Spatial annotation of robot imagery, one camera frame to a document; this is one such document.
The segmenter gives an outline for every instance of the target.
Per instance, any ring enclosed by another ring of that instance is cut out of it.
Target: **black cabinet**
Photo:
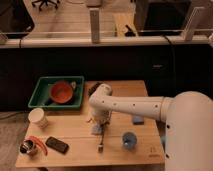
[[[0,49],[0,110],[26,110],[41,76],[145,80],[150,96],[195,90],[213,97],[208,45]]]

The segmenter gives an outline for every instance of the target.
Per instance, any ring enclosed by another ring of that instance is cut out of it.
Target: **table leg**
[[[38,171],[48,171],[48,169],[46,167],[38,167],[37,170]]]

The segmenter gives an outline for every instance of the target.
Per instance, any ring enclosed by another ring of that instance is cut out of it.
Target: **wooden tabletop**
[[[106,81],[113,89],[114,96],[147,96],[143,81]],[[91,134],[92,123],[87,123],[90,107],[87,92],[94,82],[86,82],[82,107],[78,111],[48,111],[49,125],[41,130],[30,124],[26,133],[40,138],[43,142],[53,136],[69,144],[66,155],[48,148],[48,156],[41,150],[29,157],[19,154],[16,167],[73,167],[107,166],[164,163],[164,151],[160,143],[154,120],[145,118],[144,125],[133,125],[131,116],[112,112],[110,125],[104,137],[104,151],[98,153],[100,136]],[[138,142],[134,150],[122,146],[122,135],[133,132]]]

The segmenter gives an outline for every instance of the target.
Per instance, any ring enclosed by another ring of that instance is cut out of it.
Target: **paper cup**
[[[28,116],[31,123],[36,124],[40,128],[45,128],[48,124],[45,112],[42,108],[33,109]]]

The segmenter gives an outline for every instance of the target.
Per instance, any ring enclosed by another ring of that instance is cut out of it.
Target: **red object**
[[[44,152],[44,155],[47,156],[47,154],[48,154],[47,147],[44,145],[44,143],[40,139],[38,139],[35,136],[29,136],[28,140],[31,140],[36,145],[38,145],[42,149],[42,151]]]
[[[71,84],[67,81],[57,81],[55,82],[50,90],[50,98],[52,101],[63,104],[73,98],[73,88]]]

